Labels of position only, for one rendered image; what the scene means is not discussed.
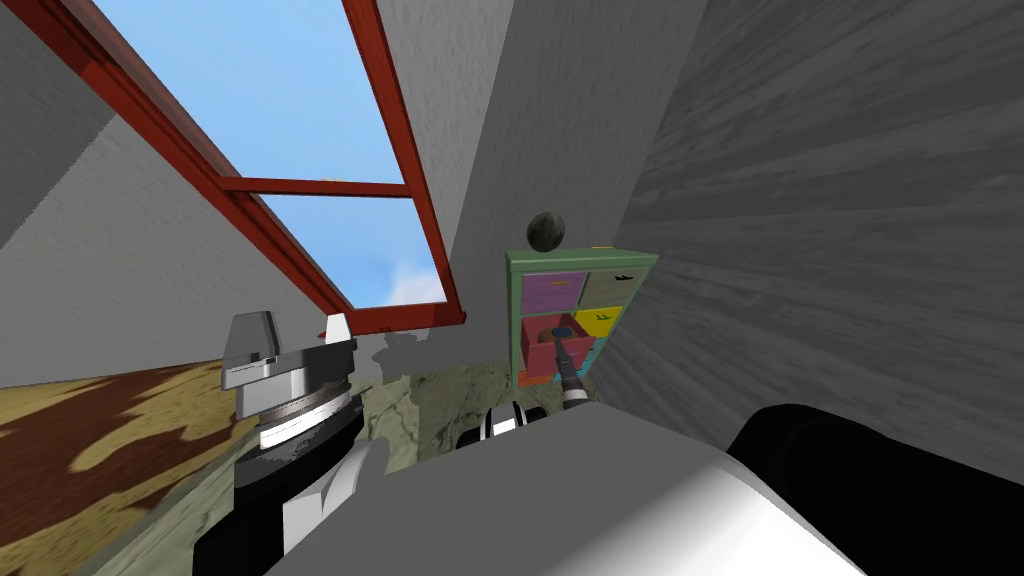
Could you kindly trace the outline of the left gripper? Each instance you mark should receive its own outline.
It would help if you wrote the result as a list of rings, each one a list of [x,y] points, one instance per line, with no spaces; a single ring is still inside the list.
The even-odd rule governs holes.
[[[350,389],[357,342],[347,315],[326,319],[326,344],[281,353],[270,311],[236,315],[222,361],[221,387],[234,392],[234,414],[263,420],[290,416]]]

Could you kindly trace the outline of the red drawer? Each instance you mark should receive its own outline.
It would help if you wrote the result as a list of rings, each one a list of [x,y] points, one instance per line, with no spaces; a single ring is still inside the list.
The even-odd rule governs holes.
[[[525,317],[521,321],[521,348],[528,377],[550,376],[558,371],[554,342],[552,339],[542,341],[541,334],[548,333],[552,328],[560,325],[573,328],[575,335],[565,341],[565,347],[572,356],[574,368],[582,367],[596,339],[588,336],[570,314]]]

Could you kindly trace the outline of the yellow drawer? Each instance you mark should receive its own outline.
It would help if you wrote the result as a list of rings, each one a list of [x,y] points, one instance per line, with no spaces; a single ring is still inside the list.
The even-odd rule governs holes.
[[[623,306],[581,308],[574,314],[575,323],[595,339],[606,338],[624,311]]]

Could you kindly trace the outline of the purple drawer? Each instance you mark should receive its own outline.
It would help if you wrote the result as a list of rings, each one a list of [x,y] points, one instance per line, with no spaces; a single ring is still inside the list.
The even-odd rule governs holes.
[[[575,308],[587,276],[587,271],[525,274],[520,313],[547,314]]]

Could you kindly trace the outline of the olive grey drawer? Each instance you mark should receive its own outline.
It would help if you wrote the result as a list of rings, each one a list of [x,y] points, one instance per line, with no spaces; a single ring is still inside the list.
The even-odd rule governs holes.
[[[578,310],[624,307],[641,286],[647,268],[594,270],[583,284]]]

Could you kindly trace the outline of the dark grey ball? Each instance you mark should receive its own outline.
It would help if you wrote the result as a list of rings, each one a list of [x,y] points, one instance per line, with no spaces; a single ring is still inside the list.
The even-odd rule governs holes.
[[[564,219],[553,211],[537,214],[527,227],[528,245],[539,253],[548,253],[558,249],[564,237]]]

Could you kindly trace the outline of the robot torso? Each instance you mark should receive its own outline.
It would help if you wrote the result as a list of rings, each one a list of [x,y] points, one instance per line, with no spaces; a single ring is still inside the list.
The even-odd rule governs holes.
[[[733,457],[590,402],[366,482],[267,576],[865,576]]]

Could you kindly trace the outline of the red-framed window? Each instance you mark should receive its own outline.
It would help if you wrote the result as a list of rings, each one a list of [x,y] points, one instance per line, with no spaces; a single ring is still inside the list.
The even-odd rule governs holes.
[[[466,318],[377,0],[0,0],[0,214],[75,311]]]

